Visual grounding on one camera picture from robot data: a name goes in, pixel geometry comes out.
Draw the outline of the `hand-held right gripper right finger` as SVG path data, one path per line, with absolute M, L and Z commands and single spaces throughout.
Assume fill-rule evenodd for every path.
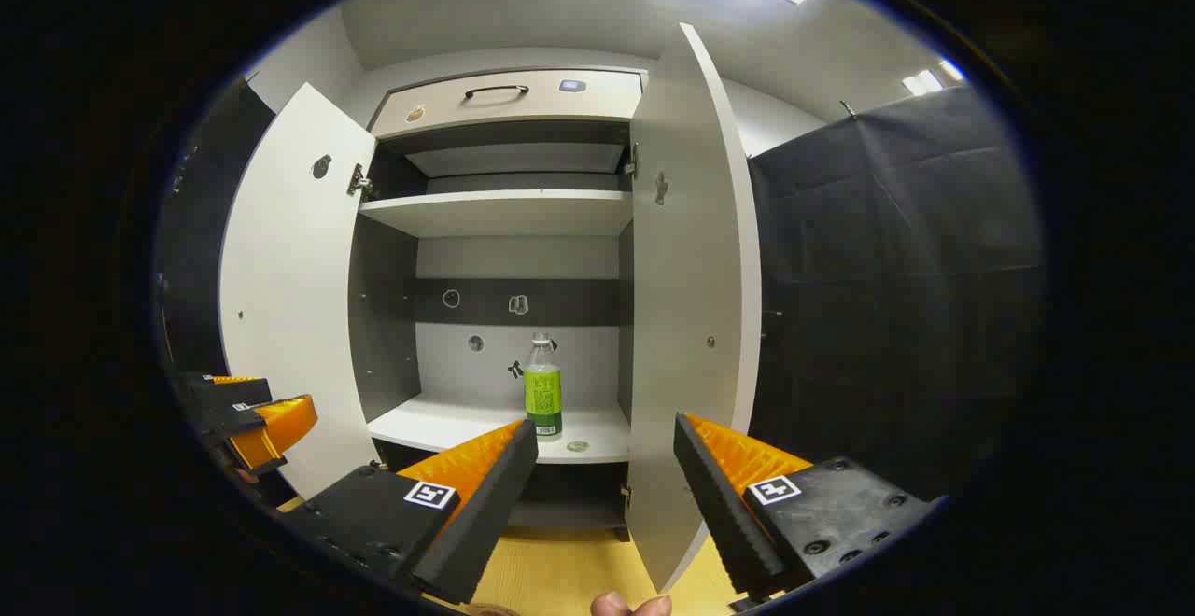
M 934 512 L 857 461 L 811 463 L 694 413 L 675 417 L 674 455 L 744 603 L 834 574 Z

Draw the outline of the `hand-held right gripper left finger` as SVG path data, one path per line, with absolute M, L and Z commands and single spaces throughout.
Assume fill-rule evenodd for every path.
M 470 603 L 539 455 L 531 419 L 397 471 L 358 466 L 282 526 L 400 594 Z

